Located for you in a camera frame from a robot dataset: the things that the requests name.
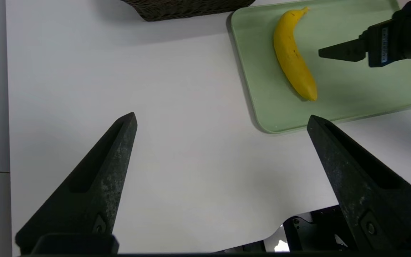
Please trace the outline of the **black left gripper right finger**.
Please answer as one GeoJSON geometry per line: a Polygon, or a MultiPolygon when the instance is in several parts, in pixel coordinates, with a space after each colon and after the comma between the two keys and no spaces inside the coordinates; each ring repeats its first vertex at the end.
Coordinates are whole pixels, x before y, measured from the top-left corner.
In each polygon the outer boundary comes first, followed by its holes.
{"type": "Polygon", "coordinates": [[[411,251],[411,184],[332,122],[307,132],[361,252],[411,251]]]}

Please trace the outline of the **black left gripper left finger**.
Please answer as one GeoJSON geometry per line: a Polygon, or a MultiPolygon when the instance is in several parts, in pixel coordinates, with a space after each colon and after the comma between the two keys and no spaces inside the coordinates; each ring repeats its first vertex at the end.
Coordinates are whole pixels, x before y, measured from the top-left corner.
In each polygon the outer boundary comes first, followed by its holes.
{"type": "Polygon", "coordinates": [[[116,255],[113,228],[137,131],[117,119],[16,233],[22,255],[116,255]]]}

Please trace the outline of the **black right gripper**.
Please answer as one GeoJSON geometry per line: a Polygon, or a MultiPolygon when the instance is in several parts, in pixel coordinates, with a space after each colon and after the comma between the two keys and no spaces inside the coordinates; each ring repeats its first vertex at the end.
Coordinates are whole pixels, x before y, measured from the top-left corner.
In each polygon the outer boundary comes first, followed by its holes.
{"type": "Polygon", "coordinates": [[[411,60],[411,1],[391,19],[367,28],[359,39],[318,50],[322,58],[359,62],[366,58],[371,68],[411,60]]]}

